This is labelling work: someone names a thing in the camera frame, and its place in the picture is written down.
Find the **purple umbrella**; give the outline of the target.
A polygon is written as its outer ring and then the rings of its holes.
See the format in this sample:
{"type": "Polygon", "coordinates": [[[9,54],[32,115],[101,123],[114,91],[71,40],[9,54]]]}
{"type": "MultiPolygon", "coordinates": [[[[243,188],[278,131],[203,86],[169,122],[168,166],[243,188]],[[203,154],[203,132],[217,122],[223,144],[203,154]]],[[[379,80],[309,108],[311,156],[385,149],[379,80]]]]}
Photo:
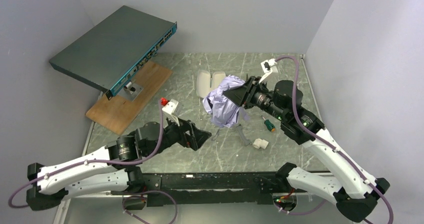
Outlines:
{"type": "Polygon", "coordinates": [[[225,91],[239,88],[245,82],[235,75],[228,75],[217,88],[203,98],[203,107],[207,114],[211,115],[210,122],[218,127],[216,134],[211,138],[213,141],[218,138],[222,128],[231,128],[236,125],[239,117],[248,119],[246,111],[224,95],[225,91]]]}

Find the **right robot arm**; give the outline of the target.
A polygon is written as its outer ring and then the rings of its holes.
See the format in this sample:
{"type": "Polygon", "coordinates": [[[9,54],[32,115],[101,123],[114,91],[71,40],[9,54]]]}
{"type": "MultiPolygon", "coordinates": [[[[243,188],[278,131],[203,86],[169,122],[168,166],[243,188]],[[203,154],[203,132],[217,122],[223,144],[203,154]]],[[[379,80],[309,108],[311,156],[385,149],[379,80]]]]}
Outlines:
{"type": "Polygon", "coordinates": [[[361,223],[390,188],[385,178],[376,178],[355,163],[324,123],[302,106],[303,93],[293,81],[281,80],[274,90],[269,90],[258,77],[252,76],[223,95],[239,107],[257,107],[279,120],[283,133],[309,150],[332,173],[332,178],[327,178],[287,162],[275,173],[280,189],[298,189],[319,196],[335,205],[350,221],[361,223]]]}

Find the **cream umbrella case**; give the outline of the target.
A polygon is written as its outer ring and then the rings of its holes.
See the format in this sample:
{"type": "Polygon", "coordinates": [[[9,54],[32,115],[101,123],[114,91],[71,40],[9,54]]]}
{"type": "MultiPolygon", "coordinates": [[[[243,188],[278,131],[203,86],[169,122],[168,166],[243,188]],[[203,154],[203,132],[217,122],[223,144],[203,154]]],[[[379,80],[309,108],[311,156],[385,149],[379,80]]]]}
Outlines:
{"type": "Polygon", "coordinates": [[[225,77],[224,71],[216,71],[211,74],[207,70],[200,69],[197,72],[196,95],[201,99],[205,98],[211,91],[218,88],[225,77]]]}

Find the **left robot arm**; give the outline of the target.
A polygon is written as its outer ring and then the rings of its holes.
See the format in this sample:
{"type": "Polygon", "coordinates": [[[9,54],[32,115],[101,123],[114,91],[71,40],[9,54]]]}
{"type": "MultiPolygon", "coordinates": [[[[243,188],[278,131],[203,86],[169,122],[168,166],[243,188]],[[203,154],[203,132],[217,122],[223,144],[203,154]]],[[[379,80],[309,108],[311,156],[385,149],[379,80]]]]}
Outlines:
{"type": "Polygon", "coordinates": [[[211,136],[190,120],[168,120],[166,127],[150,121],[113,144],[71,161],[51,166],[30,164],[27,178],[32,184],[26,191],[26,203],[33,211],[43,211],[86,194],[141,192],[148,184],[139,166],[142,160],[174,144],[197,151],[211,136]]]}

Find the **white pipe elbow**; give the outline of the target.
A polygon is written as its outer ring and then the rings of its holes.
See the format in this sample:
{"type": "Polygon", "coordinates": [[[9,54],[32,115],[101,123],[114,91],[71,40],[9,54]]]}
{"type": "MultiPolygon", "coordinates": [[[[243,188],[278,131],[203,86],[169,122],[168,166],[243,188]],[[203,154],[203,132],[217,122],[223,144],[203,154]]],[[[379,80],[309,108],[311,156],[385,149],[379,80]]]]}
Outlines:
{"type": "Polygon", "coordinates": [[[256,149],[266,149],[269,145],[269,142],[265,139],[261,139],[261,138],[257,138],[255,139],[255,141],[252,143],[252,146],[256,149]]]}

